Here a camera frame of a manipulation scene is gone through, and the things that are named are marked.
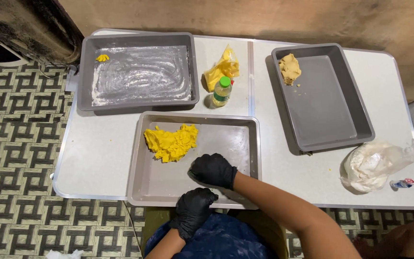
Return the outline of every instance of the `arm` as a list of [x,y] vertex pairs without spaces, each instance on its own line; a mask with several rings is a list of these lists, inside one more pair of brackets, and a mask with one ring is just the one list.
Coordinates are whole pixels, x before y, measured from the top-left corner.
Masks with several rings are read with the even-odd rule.
[[216,200],[218,195],[209,188],[196,188],[183,194],[177,201],[177,216],[169,223],[171,229],[145,259],[169,259],[179,253],[207,221],[212,213],[209,207]]
[[341,228],[322,210],[295,195],[241,174],[220,154],[197,158],[191,173],[202,183],[234,190],[278,224],[296,233],[305,258],[361,258]]
[[234,179],[234,191],[295,233],[305,258],[360,259],[336,222],[313,204],[240,172]]
[[145,259],[170,259],[174,254],[179,253],[185,244],[178,231],[171,229]]

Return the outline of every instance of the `gray plastic tray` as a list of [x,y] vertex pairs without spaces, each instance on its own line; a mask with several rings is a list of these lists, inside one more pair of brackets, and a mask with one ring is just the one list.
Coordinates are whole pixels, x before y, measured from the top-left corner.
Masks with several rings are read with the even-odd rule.
[[[279,60],[292,53],[301,76],[285,85]],[[272,51],[293,135],[308,152],[371,141],[375,133],[341,46],[280,47]]]
[[[162,163],[154,158],[146,144],[144,131],[176,131],[185,123],[199,130],[197,147],[178,162]],[[208,187],[219,195],[212,208],[257,207],[230,190],[200,185],[188,175],[193,161],[203,154],[219,153],[243,174],[261,180],[260,134],[258,120],[253,117],[189,114],[179,112],[144,112],[135,133],[128,201],[135,206],[175,207],[179,197],[197,187]]]
[[[163,50],[164,47],[167,49],[168,46],[171,46],[169,47],[170,50]],[[140,55],[139,52],[131,52],[131,50],[135,51],[133,47],[157,48],[145,50],[145,53]],[[110,59],[106,62],[95,61],[101,54],[107,54]],[[164,62],[167,64],[167,59],[159,60],[158,63],[151,63],[155,58],[160,59],[161,57],[170,59],[169,61],[173,61],[173,64],[164,65]],[[192,106],[199,101],[196,52],[194,38],[191,33],[89,36],[84,39],[82,44],[80,64],[78,108],[83,111],[103,111],[143,106]],[[158,75],[163,75],[160,77],[162,79],[152,82],[150,84],[151,89],[134,87],[135,82],[141,80],[142,75],[147,75],[137,73],[136,69],[138,68],[148,70],[144,71],[147,74],[159,73]],[[155,77],[150,75],[146,79],[148,78],[152,80]],[[118,93],[108,91],[106,96],[113,98],[113,102],[93,105],[92,89],[94,85],[98,85],[102,89],[126,85],[125,88],[121,89],[125,89],[124,92],[128,96],[127,98],[121,98],[124,95],[122,91]]]

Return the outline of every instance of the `flour residue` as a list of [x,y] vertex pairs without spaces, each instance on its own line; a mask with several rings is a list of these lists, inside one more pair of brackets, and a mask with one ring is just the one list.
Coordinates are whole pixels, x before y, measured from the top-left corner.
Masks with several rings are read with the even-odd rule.
[[109,60],[95,64],[92,106],[191,100],[186,46],[97,50]]

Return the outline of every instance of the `gloved hand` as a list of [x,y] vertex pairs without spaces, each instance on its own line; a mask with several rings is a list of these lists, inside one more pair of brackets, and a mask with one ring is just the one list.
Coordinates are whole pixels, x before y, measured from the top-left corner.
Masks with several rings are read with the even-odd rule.
[[199,187],[185,193],[177,202],[177,216],[170,221],[170,228],[178,229],[180,237],[188,241],[212,214],[209,206],[216,200],[218,195],[209,188]]
[[204,154],[196,158],[191,167],[194,179],[210,185],[220,186],[233,190],[237,168],[220,154]]

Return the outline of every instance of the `bottle label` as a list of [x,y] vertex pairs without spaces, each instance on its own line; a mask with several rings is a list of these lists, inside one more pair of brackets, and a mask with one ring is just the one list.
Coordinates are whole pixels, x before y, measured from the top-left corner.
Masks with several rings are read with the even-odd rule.
[[215,98],[215,100],[217,100],[219,102],[227,101],[230,98],[229,95],[227,95],[227,96],[219,96],[216,92],[213,93],[213,97]]

